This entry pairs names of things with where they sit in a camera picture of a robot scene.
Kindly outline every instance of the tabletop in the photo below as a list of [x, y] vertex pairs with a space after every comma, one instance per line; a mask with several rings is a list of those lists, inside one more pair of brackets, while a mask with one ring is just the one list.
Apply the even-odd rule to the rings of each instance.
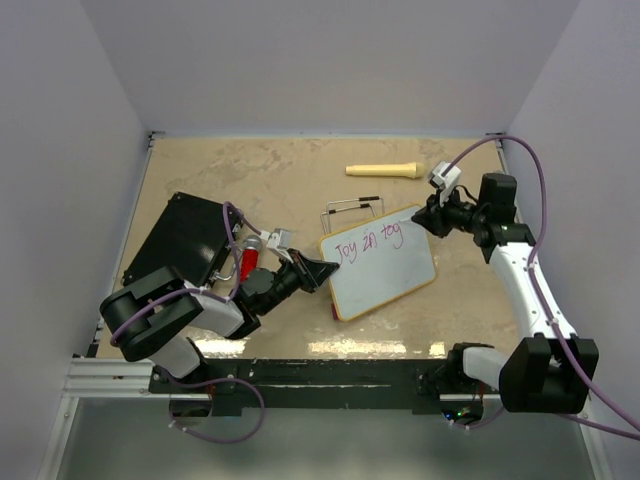
[[[231, 201], [258, 228], [293, 232], [292, 247], [320, 258], [320, 214], [326, 203], [379, 195], [387, 211], [423, 204], [433, 192], [425, 178], [350, 177], [345, 166], [423, 162], [427, 171], [451, 160], [476, 139], [464, 138], [164, 138], [156, 140], [119, 268], [119, 278], [142, 246], [167, 201], [178, 191]], [[500, 171], [487, 143], [459, 165], [461, 183], [477, 194], [483, 173]], [[340, 229], [367, 219], [365, 210], [332, 216]], [[248, 235], [243, 228], [240, 238]], [[187, 327], [210, 358], [444, 358], [457, 342], [482, 342], [511, 353], [516, 324], [504, 288], [469, 234], [430, 235], [437, 278], [407, 296], [349, 322], [333, 319], [327, 285], [296, 292], [261, 318], [262, 327], [242, 340]], [[277, 258], [260, 256], [275, 270]], [[229, 271], [230, 259], [223, 273]], [[217, 282], [223, 294], [231, 282]], [[104, 335], [97, 356], [121, 358]]]

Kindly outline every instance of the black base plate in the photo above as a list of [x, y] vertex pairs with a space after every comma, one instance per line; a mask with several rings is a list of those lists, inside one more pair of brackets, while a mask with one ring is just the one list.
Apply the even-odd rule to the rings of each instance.
[[[469, 393], [475, 383], [449, 389], [434, 382], [445, 360], [207, 360], [208, 378], [233, 375], [253, 384], [269, 408], [401, 409], [440, 414], [439, 394]], [[204, 393], [176, 387], [154, 370], [150, 393]], [[258, 407], [255, 395], [235, 383], [216, 385], [213, 415], [240, 415]]]

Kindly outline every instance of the whiteboard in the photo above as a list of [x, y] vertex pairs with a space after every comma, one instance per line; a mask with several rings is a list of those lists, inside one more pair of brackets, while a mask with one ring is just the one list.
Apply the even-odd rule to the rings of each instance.
[[426, 230], [411, 221], [411, 205], [320, 239], [325, 261], [340, 268], [329, 278], [340, 320], [351, 320], [436, 277]]

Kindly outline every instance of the red marker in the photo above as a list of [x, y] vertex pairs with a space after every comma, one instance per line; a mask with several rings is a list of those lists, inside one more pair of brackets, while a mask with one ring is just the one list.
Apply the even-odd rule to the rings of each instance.
[[242, 265], [240, 266], [241, 282], [244, 282], [249, 276], [249, 272], [258, 266], [258, 256], [261, 248], [262, 240], [257, 235], [249, 235], [245, 238]]

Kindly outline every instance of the white wall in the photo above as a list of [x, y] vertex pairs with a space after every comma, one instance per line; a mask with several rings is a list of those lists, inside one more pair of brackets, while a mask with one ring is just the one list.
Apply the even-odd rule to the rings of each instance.
[[0, 478], [34, 478], [106, 292], [144, 132], [77, 0], [0, 2]]
[[[542, 263], [560, 304], [600, 349], [596, 383], [640, 416], [640, 2], [583, 0], [509, 129], [549, 186]], [[535, 171], [507, 150], [524, 216], [538, 228]], [[598, 420], [625, 426], [601, 405]], [[616, 478], [638, 478], [635, 442], [605, 436]]]
[[173, 133], [504, 130], [578, 0], [82, 0]]

